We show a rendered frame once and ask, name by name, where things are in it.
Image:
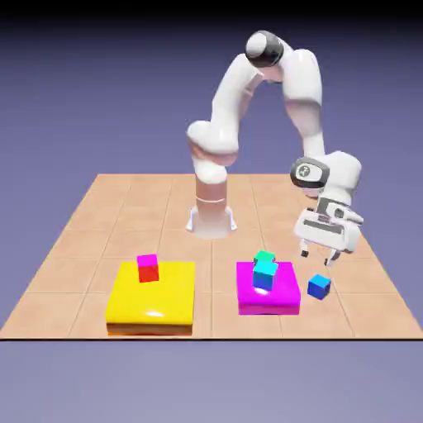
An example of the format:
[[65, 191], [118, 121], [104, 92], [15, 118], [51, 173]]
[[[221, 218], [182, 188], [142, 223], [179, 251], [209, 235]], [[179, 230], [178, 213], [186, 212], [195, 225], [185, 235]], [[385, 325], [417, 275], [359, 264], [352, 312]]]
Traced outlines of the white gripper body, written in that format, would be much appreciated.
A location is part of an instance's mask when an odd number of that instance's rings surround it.
[[312, 244], [336, 249], [340, 252], [355, 251], [361, 232], [359, 227], [350, 221], [324, 216], [315, 211], [302, 211], [294, 226], [294, 235]]

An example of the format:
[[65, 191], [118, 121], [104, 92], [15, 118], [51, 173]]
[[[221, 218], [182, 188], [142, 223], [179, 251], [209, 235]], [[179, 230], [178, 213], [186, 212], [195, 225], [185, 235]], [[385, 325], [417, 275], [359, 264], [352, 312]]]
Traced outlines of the small blue cube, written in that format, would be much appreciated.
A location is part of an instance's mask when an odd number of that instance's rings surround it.
[[329, 293], [331, 287], [331, 280], [320, 274], [315, 274], [307, 284], [307, 294], [323, 300]]

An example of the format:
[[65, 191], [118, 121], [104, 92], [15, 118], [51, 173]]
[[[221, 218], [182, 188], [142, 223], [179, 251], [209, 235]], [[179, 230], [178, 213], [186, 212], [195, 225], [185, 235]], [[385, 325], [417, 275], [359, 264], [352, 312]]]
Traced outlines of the small cyan cube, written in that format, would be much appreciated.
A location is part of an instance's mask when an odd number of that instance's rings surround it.
[[277, 277], [278, 263], [268, 260], [258, 260], [253, 270], [253, 287], [271, 291]]

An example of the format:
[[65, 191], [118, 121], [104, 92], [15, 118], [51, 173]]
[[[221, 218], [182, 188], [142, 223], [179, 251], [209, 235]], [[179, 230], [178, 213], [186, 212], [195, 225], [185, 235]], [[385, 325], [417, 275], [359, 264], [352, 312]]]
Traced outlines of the small red cube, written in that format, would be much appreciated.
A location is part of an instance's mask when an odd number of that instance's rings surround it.
[[140, 283], [159, 281], [159, 262], [156, 254], [142, 254], [136, 257]]

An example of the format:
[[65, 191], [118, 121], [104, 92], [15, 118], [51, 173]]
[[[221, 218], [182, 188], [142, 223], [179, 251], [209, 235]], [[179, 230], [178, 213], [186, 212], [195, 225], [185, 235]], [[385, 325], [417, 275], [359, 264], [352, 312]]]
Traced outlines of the large magenta box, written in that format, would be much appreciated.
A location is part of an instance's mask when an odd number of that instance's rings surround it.
[[273, 289], [257, 291], [253, 286], [254, 263], [236, 263], [236, 286], [240, 315], [297, 315], [301, 293], [291, 262], [278, 262]]

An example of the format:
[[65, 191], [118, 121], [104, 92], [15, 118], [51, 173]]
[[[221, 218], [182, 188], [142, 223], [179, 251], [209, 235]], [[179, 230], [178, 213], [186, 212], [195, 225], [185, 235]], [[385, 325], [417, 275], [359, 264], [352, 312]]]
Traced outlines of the large yellow box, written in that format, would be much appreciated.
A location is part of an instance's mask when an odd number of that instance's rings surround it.
[[123, 262], [105, 318], [110, 335], [191, 335], [194, 262], [160, 262], [159, 280], [141, 283], [134, 262]]

